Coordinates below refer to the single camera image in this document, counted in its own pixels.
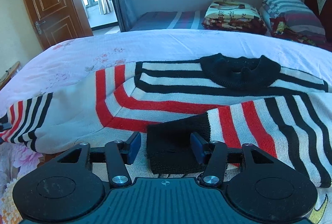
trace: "black collar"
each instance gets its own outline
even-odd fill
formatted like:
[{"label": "black collar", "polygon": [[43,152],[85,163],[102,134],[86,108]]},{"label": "black collar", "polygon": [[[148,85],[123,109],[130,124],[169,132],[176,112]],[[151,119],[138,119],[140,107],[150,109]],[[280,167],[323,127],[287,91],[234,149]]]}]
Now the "black collar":
[{"label": "black collar", "polygon": [[234,90],[258,90],[278,79],[280,65],[264,55],[260,58],[231,58],[222,54],[200,59],[205,75],[213,82]]}]

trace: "door handle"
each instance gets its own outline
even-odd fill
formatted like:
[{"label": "door handle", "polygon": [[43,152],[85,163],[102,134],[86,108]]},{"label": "door handle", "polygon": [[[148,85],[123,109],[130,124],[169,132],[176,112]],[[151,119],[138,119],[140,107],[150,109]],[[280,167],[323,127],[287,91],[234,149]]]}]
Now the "door handle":
[{"label": "door handle", "polygon": [[41,24],[40,24],[38,21],[34,22],[34,25],[36,26],[36,29],[37,29],[37,31],[38,31],[38,34],[42,34],[42,30],[41,30],[40,26],[41,26],[42,24],[44,24],[44,23],[46,23],[46,22],[45,22],[45,21],[42,21]]}]

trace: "striped pillow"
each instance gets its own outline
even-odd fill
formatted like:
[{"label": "striped pillow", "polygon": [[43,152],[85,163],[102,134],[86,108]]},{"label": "striped pillow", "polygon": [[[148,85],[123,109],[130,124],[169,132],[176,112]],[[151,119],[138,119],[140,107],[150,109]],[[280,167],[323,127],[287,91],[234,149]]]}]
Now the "striped pillow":
[{"label": "striped pillow", "polygon": [[301,0],[263,0],[271,18],[284,17],[286,25],[316,44],[326,42],[325,29],[317,16]]}]

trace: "floor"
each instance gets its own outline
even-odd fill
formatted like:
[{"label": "floor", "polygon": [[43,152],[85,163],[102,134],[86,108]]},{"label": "floor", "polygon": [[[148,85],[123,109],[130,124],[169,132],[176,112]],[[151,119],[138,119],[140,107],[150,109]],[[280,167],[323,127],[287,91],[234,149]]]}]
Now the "floor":
[{"label": "floor", "polygon": [[98,5],[87,8],[87,12],[89,15],[88,20],[90,27],[96,27],[103,24],[110,24],[117,22],[117,16],[115,15],[115,11],[112,11],[109,14],[101,15],[99,12]]},{"label": "floor", "polygon": [[120,32],[120,27],[119,26],[114,26],[114,27],[108,27],[104,29],[99,29],[92,31],[93,35],[102,35],[102,34],[115,34]]}]

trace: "floral bedsheet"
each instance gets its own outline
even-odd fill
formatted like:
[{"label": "floral bedsheet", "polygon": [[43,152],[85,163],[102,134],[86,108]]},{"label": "floral bedsheet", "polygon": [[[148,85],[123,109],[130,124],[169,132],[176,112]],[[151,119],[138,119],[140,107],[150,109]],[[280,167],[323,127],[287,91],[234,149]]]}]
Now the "floral bedsheet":
[{"label": "floral bedsheet", "polygon": [[[193,60],[216,53],[248,58],[264,54],[283,66],[309,72],[332,84],[332,54],[317,47],[237,32],[133,31],[67,40],[50,47],[0,91],[0,118],[19,100],[75,84],[99,69],[144,60]],[[23,144],[0,144],[0,224],[21,221],[12,199],[13,187],[19,178],[47,159],[49,156],[33,152]],[[318,208],[325,204],[326,191],[322,191]]]},{"label": "floral bedsheet", "polygon": [[12,197],[14,185],[43,161],[42,154],[32,151],[24,144],[0,145],[0,223],[16,224],[22,220]]}]

